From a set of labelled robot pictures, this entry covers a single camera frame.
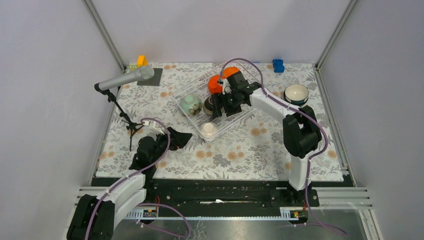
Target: wire basket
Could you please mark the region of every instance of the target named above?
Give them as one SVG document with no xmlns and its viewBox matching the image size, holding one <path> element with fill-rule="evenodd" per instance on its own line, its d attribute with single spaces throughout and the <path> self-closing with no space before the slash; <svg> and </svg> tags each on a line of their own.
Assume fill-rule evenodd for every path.
<svg viewBox="0 0 424 240">
<path fill-rule="evenodd" d="M 200 111 L 198 114 L 193 116 L 188 116 L 183 111 L 179 103 L 181 99 L 185 96 L 189 94 L 198 96 L 202 102 L 204 102 L 208 97 L 211 96 L 208 91 L 209 79 L 214 75 L 219 75 L 223 66 L 224 63 L 215 67 L 208 73 L 196 78 L 195 80 L 190 81 L 186 85 L 180 86 L 178 88 L 176 85 L 175 88 L 177 89 L 172 94 L 172 98 L 175 101 L 176 105 L 180 108 L 181 112 L 187 117 L 189 122 L 196 128 L 200 136 L 202 136 L 202 138 L 207 143 L 210 143 L 213 140 L 217 139 L 223 133 L 227 132 L 229 129 L 240 123 L 243 119 L 252 115 L 257 110 L 252 106 L 243 104 L 241 105 L 241 112 L 227 117 L 225 112 L 223 111 L 222 116 L 216 118 L 213 118 L 211 115 L 208 115 L 204 110 Z M 249 83 L 259 82 L 259 80 L 250 71 L 248 71 L 239 61 L 230 63 L 226 67 L 237 67 Z M 205 137 L 200 131 L 201 125 L 210 122 L 215 123 L 217 125 L 218 131 L 209 137 Z"/>
</svg>

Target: gray microphone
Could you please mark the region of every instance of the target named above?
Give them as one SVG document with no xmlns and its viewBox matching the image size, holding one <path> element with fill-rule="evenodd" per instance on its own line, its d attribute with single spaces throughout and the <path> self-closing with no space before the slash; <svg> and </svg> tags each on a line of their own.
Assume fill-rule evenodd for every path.
<svg viewBox="0 0 424 240">
<path fill-rule="evenodd" d="M 97 92 L 106 94 L 105 91 L 116 88 L 125 84 L 130 84 L 136 81 L 145 81 L 152 78 L 155 75 L 155 71 L 152 66 L 146 65 L 137 68 L 132 72 L 125 73 L 121 76 L 117 76 L 94 85 Z"/>
</svg>

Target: green bowl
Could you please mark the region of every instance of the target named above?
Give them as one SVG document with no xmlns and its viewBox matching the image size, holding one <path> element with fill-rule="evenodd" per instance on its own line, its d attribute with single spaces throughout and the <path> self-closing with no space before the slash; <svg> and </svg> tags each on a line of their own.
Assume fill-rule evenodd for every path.
<svg viewBox="0 0 424 240">
<path fill-rule="evenodd" d="M 189 94 L 181 99 L 179 106 L 181 107 L 180 110 L 191 117 L 200 113 L 203 103 L 198 96 Z"/>
</svg>

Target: cable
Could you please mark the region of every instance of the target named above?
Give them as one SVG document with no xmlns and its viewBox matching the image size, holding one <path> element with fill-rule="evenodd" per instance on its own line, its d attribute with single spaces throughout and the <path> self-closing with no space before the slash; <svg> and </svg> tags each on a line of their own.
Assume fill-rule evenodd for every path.
<svg viewBox="0 0 424 240">
<path fill-rule="evenodd" d="M 308 161 L 307 161 L 307 170 L 306 170 L 306 178 L 305 178 L 305 198 L 306 198 L 306 205 L 307 205 L 307 208 L 308 208 L 308 210 L 309 210 L 309 212 L 310 212 L 310 214 L 312 215 L 312 217 L 318 222 L 318 224 L 320 224 L 322 227 L 324 227 L 325 229 L 327 229 L 328 231 L 330 231 L 331 233 L 334 233 L 334 234 L 336 234 L 336 235 L 339 235 L 339 236 L 342 236 L 342 237 L 346 237 L 346 236 L 348 236 L 348 233 L 346 232 L 346 231 L 344 231 L 343 229 L 341 229 L 341 228 L 339 228 L 338 226 L 334 226 L 334 225 L 330 225 L 330 224 L 326 224 L 326 223 L 323 223 L 323 222 L 321 222 L 315 215 L 314 215 L 314 213 L 312 212 L 312 210 L 311 210 L 311 206 L 310 206 L 310 204 L 309 204 L 309 200 L 308 200 L 308 180 L 309 180 L 309 175 L 310 175 L 310 173 L 311 173 L 311 159 L 313 158 L 313 157 L 315 157 L 315 156 L 318 156 L 318 155 L 320 155 L 320 154 L 322 154 L 323 152 L 325 152 L 326 151 L 326 149 L 327 149 L 327 147 L 329 146 L 329 139 L 328 139 L 328 137 L 327 137 L 327 134 L 326 134 L 326 132 L 324 131 L 324 129 L 323 129 L 323 127 L 321 127 L 319 124 L 318 124 L 318 122 L 317 121 L 315 121 L 312 117 L 310 117 L 309 115 L 307 115 L 306 113 L 304 113 L 304 112 L 302 112 L 302 111 L 300 111 L 300 110 L 298 110 L 298 109 L 296 109 L 296 108 L 293 108 L 293 107 L 291 107 L 291 106 L 289 106 L 289 105 L 287 105 L 287 104 L 285 104 L 285 103 L 283 103 L 283 102 L 281 102 L 280 100 L 278 100 L 277 98 L 275 98 L 272 94 L 270 94 L 270 93 L 268 93 L 267 92 L 267 90 L 265 89 L 265 86 L 264 86 L 264 76 L 262 75 L 262 72 L 261 72 L 261 70 L 259 69 L 259 67 L 258 66 L 256 66 L 253 62 L 251 62 L 251 61 L 249 61 L 249 60 L 247 60 L 247 59 L 244 59 L 244 58 L 240 58 L 240 57 L 237 57 L 237 58 L 233 58 L 233 59 L 230 59 L 230 60 L 228 60 L 224 65 L 223 65 L 223 67 L 222 67 L 222 69 L 221 69 L 221 72 L 219 73 L 219 78 L 218 79 L 221 79 L 221 77 L 223 76 L 223 72 L 224 72 L 224 69 L 225 69 L 225 67 L 229 64 L 229 63 L 231 63 L 231 62 L 233 62 L 233 61 L 236 61 L 236 60 L 241 60 L 241 61 L 244 61 L 244 62 L 246 62 L 246 63 L 248 63 L 248 64 L 250 64 L 250 65 L 252 65 L 258 72 L 259 72 L 259 75 L 260 75 L 260 84 L 261 84 L 261 89 L 262 89 L 262 92 L 263 92 L 263 94 L 265 94 L 265 96 L 267 97 L 267 98 L 269 98 L 269 99 L 271 99 L 271 100 L 273 100 L 275 103 L 277 103 L 277 104 L 279 104 L 279 105 L 281 105 L 281 106 L 283 106 L 283 107 L 285 107 L 286 109 L 288 109 L 288 110 L 291 110 L 291 111 L 293 111 L 293 112 L 296 112 L 296 113 L 299 113 L 300 115 L 302 115 L 303 117 L 305 117 L 305 118 L 307 118 L 309 121 L 311 121 L 313 124 L 315 124 L 318 128 L 319 128 L 319 131 L 322 133 L 322 135 L 324 136 L 324 147 L 320 150 L 320 151 L 318 151 L 318 152 L 316 152 L 316 153 L 314 153 L 314 154 L 312 154 L 311 156 L 309 156 L 308 157 Z"/>
<path fill-rule="evenodd" d="M 151 117 L 144 117 L 144 118 L 142 118 L 140 121 L 141 122 L 143 122 L 143 121 L 146 121 L 146 120 L 149 120 L 149 121 L 153 121 L 153 122 L 156 122 L 156 123 L 158 123 L 159 125 L 161 125 L 164 129 L 165 129 L 165 131 L 166 131 L 166 134 L 168 135 L 168 144 L 166 145 L 166 149 L 165 149 L 165 151 L 163 152 L 163 154 L 156 160 L 156 161 L 154 161 L 153 163 L 151 163 L 150 165 L 148 165 L 148 166 L 146 166 L 145 168 L 142 168 L 141 170 L 138 170 L 138 171 L 136 171 L 136 172 L 133 172 L 133 173 L 131 173 L 128 177 L 123 177 L 123 178 L 121 178 L 115 185 L 113 185 L 112 187 L 110 187 L 109 188 L 109 190 L 108 190 L 108 192 L 106 192 L 105 194 L 103 194 L 103 196 L 101 196 L 101 198 L 97 201 L 97 203 L 95 204 L 95 206 L 94 206 L 94 210 L 93 210 L 93 212 L 92 212 L 92 214 L 91 214 L 91 217 L 90 217 L 90 220 L 89 220 L 89 222 L 88 222 L 88 226 L 87 226 L 87 230 L 86 230 L 86 232 L 85 232 L 85 237 L 84 237 L 84 240 L 89 240 L 89 234 L 90 234 L 90 229 L 92 228 L 92 225 L 93 225 L 93 221 L 94 221 L 94 216 L 96 215 L 96 213 L 97 213 L 97 210 L 99 209 L 99 206 L 100 206 L 100 203 L 102 203 L 103 202 L 103 200 L 113 191 L 113 190 L 115 190 L 119 185 L 121 185 L 122 183 L 124 183 L 125 181 L 127 181 L 128 179 L 130 179 L 130 178 L 132 178 L 132 177 L 134 177 L 135 175 L 138 175 L 138 174 L 140 174 L 140 173 L 142 173 L 142 172 L 144 172 L 145 170 L 147 170 L 147 169 L 149 169 L 149 168 L 151 168 L 151 167 L 153 167 L 157 162 L 159 162 L 164 156 L 165 156 L 165 154 L 168 152 L 168 150 L 170 149 L 170 145 L 171 145 L 171 134 L 170 134 L 170 132 L 168 131 L 168 129 L 167 129 L 167 127 L 162 123 L 162 122 L 160 122 L 159 120 L 156 120 L 156 119 L 154 119 L 154 118 L 151 118 Z"/>
<path fill-rule="evenodd" d="M 147 225 L 147 224 L 142 224 L 141 225 L 142 227 L 143 226 L 146 226 L 148 228 L 161 231 L 163 233 L 172 235 L 172 236 L 177 237 L 177 238 L 188 238 L 192 234 L 192 226 L 190 225 L 190 223 L 187 220 L 187 218 L 185 216 L 183 216 L 183 214 L 181 212 L 179 212 L 177 209 L 173 208 L 172 206 L 168 206 L 168 205 L 161 204 L 161 203 L 140 203 L 137 206 L 138 207 L 142 207 L 142 206 L 156 206 L 156 207 L 158 207 L 159 206 L 159 207 L 164 207 L 164 208 L 167 208 L 167 209 L 171 209 L 172 211 L 174 211 L 176 214 L 178 214 L 184 220 L 184 222 L 185 222 L 185 224 L 187 225 L 187 228 L 188 228 L 188 233 L 186 235 L 180 235 L 180 234 L 173 233 L 173 232 L 167 231 L 165 229 L 162 229 L 162 228 L 159 228 L 159 227 L 156 227 L 156 226 L 150 226 L 150 225 Z"/>
</svg>

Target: microphone head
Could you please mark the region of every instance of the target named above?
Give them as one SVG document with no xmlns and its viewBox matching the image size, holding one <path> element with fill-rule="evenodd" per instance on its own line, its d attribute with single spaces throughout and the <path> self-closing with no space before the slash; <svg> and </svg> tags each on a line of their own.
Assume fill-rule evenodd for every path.
<svg viewBox="0 0 424 240">
<path fill-rule="evenodd" d="M 141 66 L 137 71 L 139 71 L 140 76 L 143 78 L 140 81 L 146 81 L 155 75 L 155 71 L 151 65 Z"/>
</svg>

